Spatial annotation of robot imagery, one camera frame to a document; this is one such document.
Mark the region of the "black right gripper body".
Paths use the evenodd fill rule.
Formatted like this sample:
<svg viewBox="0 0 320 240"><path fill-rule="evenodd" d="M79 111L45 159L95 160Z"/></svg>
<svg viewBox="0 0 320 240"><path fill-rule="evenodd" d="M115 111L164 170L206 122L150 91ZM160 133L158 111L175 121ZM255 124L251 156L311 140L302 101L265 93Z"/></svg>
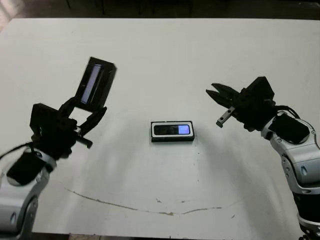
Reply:
<svg viewBox="0 0 320 240"><path fill-rule="evenodd" d="M273 93L239 93L230 103L231 107L216 122L220 128L230 117L234 117L249 132L261 131L277 114Z"/></svg>

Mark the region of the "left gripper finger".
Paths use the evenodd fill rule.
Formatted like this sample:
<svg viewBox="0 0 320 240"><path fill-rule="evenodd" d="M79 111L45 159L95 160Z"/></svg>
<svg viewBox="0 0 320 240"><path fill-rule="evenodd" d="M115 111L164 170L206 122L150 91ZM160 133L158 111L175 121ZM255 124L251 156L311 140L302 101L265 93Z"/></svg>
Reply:
<svg viewBox="0 0 320 240"><path fill-rule="evenodd" d="M79 107L79 109L90 112L91 114L86 118L86 121L83 122L80 126L78 126L79 136L85 136L88 132L90 132L93 128L95 128L98 123L102 120L103 116L107 111L107 107L96 107L96 106L86 106Z"/></svg>
<svg viewBox="0 0 320 240"><path fill-rule="evenodd" d="M59 118L60 119L68 119L76 107L76 97L71 97L59 108Z"/></svg>

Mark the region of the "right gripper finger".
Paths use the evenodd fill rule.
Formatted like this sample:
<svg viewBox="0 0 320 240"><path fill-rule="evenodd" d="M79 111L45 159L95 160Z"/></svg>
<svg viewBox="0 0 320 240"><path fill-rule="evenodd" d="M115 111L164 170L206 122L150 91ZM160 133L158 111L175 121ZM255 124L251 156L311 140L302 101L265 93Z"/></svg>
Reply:
<svg viewBox="0 0 320 240"><path fill-rule="evenodd" d="M232 100L233 98L239 95L239 92L234 90L233 88L223 85L221 83L212 83L211 84L218 93L225 99Z"/></svg>
<svg viewBox="0 0 320 240"><path fill-rule="evenodd" d="M221 95L219 92L209 89L206 89L205 92L220 106L223 106L227 109L232 106L230 99Z"/></svg>

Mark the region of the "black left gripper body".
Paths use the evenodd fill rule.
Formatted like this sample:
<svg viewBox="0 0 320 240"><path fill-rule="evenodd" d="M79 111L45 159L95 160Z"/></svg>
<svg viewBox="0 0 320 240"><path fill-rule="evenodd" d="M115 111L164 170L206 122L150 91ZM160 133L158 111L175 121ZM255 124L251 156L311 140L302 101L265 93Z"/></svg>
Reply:
<svg viewBox="0 0 320 240"><path fill-rule="evenodd" d="M34 109L31 112L30 128L34 147L54 160L68 158L72 147L80 142L90 149L93 145L77 132L77 121L72 118L59 118L57 111Z"/></svg>

